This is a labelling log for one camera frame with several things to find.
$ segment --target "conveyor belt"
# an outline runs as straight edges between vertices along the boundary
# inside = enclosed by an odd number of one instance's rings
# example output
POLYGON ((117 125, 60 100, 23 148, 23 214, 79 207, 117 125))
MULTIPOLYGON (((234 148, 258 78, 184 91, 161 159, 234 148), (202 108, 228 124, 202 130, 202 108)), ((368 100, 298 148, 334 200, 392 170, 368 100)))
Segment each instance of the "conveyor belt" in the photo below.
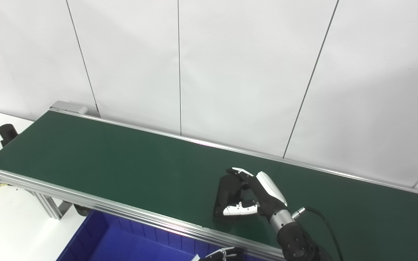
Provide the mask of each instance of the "conveyor belt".
MULTIPOLYGON (((418 194, 378 182, 68 111, 46 112, 0 151, 6 182, 281 258, 265 218, 213 220, 219 177, 232 166, 268 173, 292 212, 304 205, 321 210, 346 260, 418 260, 418 194)), ((320 219, 299 222, 337 260, 320 219)))

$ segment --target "blue plastic crate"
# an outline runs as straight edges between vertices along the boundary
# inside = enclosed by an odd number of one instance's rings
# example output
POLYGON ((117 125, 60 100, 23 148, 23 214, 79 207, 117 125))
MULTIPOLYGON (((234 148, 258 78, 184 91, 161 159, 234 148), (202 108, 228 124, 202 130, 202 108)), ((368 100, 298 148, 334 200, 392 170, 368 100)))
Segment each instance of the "blue plastic crate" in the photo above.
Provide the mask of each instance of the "blue plastic crate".
MULTIPOLYGON (((221 246, 91 211, 58 261, 190 261, 221 246)), ((263 261, 245 256, 246 261, 263 261)))

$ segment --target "white table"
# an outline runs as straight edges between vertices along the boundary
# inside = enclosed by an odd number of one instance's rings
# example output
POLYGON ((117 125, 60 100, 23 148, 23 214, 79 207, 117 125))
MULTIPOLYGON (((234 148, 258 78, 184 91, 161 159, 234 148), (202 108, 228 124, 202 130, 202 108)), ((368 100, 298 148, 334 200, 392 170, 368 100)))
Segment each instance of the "white table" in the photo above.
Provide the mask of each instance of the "white table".
MULTIPOLYGON (((0 113, 0 126, 6 123, 14 125, 20 133, 32 122, 0 113)), ((0 260, 56 260, 84 219, 73 207, 60 221, 49 218, 28 191, 3 186, 0 188, 0 260)))

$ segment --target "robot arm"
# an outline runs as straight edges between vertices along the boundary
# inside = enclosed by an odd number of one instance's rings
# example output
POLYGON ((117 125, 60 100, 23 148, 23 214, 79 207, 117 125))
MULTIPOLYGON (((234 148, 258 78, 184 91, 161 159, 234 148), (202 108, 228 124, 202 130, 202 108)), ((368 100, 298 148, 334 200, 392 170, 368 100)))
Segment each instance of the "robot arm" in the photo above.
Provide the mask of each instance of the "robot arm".
POLYGON ((287 210, 285 197, 266 173, 261 171, 254 176, 238 167, 227 169, 226 172, 245 182, 244 186, 253 191, 257 201, 240 201, 226 206, 224 216, 255 213, 265 216, 277 233, 277 242, 282 247, 283 256, 287 261, 331 260, 294 220, 287 210))

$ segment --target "cable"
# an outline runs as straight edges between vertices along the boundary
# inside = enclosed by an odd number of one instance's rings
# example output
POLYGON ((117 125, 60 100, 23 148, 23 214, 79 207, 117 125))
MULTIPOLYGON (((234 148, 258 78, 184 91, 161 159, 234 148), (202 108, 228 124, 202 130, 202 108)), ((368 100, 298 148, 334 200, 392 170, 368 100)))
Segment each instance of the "cable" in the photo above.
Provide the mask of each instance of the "cable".
POLYGON ((333 242, 335 243, 336 250, 338 251, 338 256, 340 257, 340 261, 343 261, 343 254, 341 253, 340 245, 338 245, 338 241, 336 239, 335 233, 333 233, 332 226, 330 223, 328 223, 327 219, 320 213, 320 211, 316 210, 315 208, 311 207, 304 207, 305 210, 310 211, 322 218, 322 220, 325 222, 325 224, 328 227, 328 230, 330 231, 330 234, 332 235, 333 242))

